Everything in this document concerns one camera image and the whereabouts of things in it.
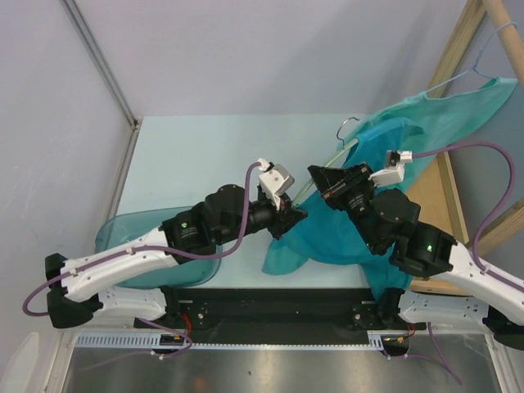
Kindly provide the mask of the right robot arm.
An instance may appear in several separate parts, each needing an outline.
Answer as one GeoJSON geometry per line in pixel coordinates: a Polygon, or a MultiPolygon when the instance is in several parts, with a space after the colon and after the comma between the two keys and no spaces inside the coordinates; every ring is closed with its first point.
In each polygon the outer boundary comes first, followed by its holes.
{"type": "Polygon", "coordinates": [[[346,169],[311,165],[308,171],[326,205],[348,215],[372,254],[388,255],[404,273],[434,277],[473,295],[487,305],[481,325],[498,343],[522,350],[521,281],[487,263],[475,263],[464,244],[420,221],[420,205],[397,188],[404,180],[404,162],[377,172],[366,164],[346,169]]]}

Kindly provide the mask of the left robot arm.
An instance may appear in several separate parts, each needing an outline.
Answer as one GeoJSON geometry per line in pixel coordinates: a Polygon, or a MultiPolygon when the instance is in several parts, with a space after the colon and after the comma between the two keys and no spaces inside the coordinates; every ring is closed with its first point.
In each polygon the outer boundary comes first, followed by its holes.
{"type": "Polygon", "coordinates": [[[229,184],[131,242],[79,259],[51,254],[45,259],[45,275],[52,326],[75,328],[104,315],[172,327],[180,320],[181,308],[161,285],[147,291],[119,289],[118,284],[193,260],[213,260],[218,246],[243,235],[266,230],[279,239],[307,215],[287,194],[273,201],[259,191],[257,200],[250,202],[242,187],[229,184]]]}

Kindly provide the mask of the mint green t shirt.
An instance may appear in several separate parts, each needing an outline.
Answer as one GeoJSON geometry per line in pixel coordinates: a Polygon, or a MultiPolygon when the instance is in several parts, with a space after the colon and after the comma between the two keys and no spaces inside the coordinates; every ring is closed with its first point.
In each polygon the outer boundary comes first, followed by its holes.
{"type": "Polygon", "coordinates": [[[378,171],[388,150],[423,153],[453,144],[490,120],[517,86],[516,79],[498,78],[444,98],[429,98],[425,92],[407,97],[370,115],[355,130],[359,143],[342,166],[365,163],[378,171]]]}

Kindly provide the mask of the light blue wire hanger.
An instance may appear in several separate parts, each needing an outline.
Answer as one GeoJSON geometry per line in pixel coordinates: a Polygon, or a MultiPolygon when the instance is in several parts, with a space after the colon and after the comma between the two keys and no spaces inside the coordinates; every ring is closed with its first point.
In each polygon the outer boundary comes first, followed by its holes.
{"type": "Polygon", "coordinates": [[[488,39],[485,41],[483,47],[478,51],[477,53],[477,57],[475,58],[474,62],[463,72],[461,73],[458,73],[456,75],[454,75],[453,77],[451,78],[448,78],[446,80],[444,80],[443,82],[440,82],[439,84],[435,85],[435,86],[432,86],[430,87],[427,91],[426,91],[426,94],[429,94],[429,93],[432,93],[432,92],[435,92],[436,90],[439,90],[441,88],[445,89],[447,87],[448,84],[451,84],[452,82],[454,82],[455,80],[457,79],[460,79],[462,78],[463,76],[469,74],[470,72],[473,72],[477,75],[480,75],[482,76],[483,78],[485,79],[497,79],[498,76],[492,76],[492,75],[488,75],[488,74],[485,74],[485,73],[482,73],[478,70],[478,65],[481,61],[481,58],[483,57],[484,55],[484,52],[486,51],[486,49],[488,48],[488,46],[490,45],[490,41],[493,39],[493,37],[495,35],[498,34],[499,31],[509,27],[509,26],[512,26],[512,27],[515,27],[517,28],[518,27],[518,24],[514,21],[510,21],[508,23],[505,23],[501,26],[499,26],[498,28],[496,28],[491,34],[490,36],[488,37],[488,39]]]}

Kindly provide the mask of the blue mesh t shirt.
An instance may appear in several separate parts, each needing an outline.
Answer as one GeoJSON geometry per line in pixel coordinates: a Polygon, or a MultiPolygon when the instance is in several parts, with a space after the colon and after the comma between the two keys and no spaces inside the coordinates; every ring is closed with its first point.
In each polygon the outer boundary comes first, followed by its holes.
{"type": "MultiPolygon", "coordinates": [[[[347,148],[336,163],[349,168],[361,163],[373,171],[384,167],[386,151],[415,151],[427,141],[427,130],[407,118],[385,120],[361,127],[353,137],[357,143],[347,148]]],[[[407,289],[413,277],[391,265],[385,255],[372,255],[347,213],[330,209],[319,192],[313,192],[299,207],[308,217],[281,239],[271,241],[262,271],[286,275],[297,271],[308,260],[330,265],[362,267],[373,296],[379,298],[390,287],[407,289]]]]}

